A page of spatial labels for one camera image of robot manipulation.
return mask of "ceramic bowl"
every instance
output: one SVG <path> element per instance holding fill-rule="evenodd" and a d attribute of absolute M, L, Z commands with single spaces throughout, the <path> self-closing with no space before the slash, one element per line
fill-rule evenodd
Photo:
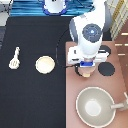
<path fill-rule="evenodd" d="M 116 110 L 111 109 L 113 98 L 108 92 L 99 87 L 88 87 L 82 90 L 76 100 L 76 110 L 81 120 L 94 128 L 109 125 Z"/>
<path fill-rule="evenodd" d="M 36 69 L 43 74 L 50 73 L 55 67 L 54 60 L 49 56 L 40 57 L 36 61 Z"/>

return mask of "beige bowl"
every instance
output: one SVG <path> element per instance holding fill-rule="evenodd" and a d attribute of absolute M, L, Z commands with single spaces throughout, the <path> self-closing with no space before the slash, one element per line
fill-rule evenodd
<path fill-rule="evenodd" d="M 98 87 L 88 87 L 82 90 L 76 100 L 76 110 L 81 120 L 94 128 L 109 125 L 116 110 L 111 109 L 113 98 L 108 92 Z"/>
<path fill-rule="evenodd" d="M 40 57 L 36 61 L 36 69 L 43 74 L 50 73 L 55 67 L 54 60 L 49 56 Z"/>

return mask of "black mat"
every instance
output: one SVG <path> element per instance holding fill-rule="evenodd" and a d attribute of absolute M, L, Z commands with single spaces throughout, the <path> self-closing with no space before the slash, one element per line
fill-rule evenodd
<path fill-rule="evenodd" d="M 0 50 L 0 128 L 66 128 L 66 70 L 56 65 L 47 75 L 35 69 L 43 55 L 55 60 L 56 43 L 72 17 L 11 17 Z M 65 42 L 59 61 L 65 65 Z M 8 67 L 19 46 L 17 70 Z"/>
<path fill-rule="evenodd" d="M 103 76 L 112 76 L 115 73 L 114 66 L 109 62 L 102 62 L 98 66 L 98 71 Z"/>

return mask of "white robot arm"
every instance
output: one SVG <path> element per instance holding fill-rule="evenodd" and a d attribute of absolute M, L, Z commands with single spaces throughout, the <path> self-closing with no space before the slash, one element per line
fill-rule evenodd
<path fill-rule="evenodd" d="M 77 46 L 69 48 L 68 63 L 80 63 L 80 67 L 95 66 L 96 62 L 105 62 L 108 52 L 99 50 L 105 25 L 106 0 L 93 0 L 95 10 L 74 17 L 69 24 L 70 35 Z"/>

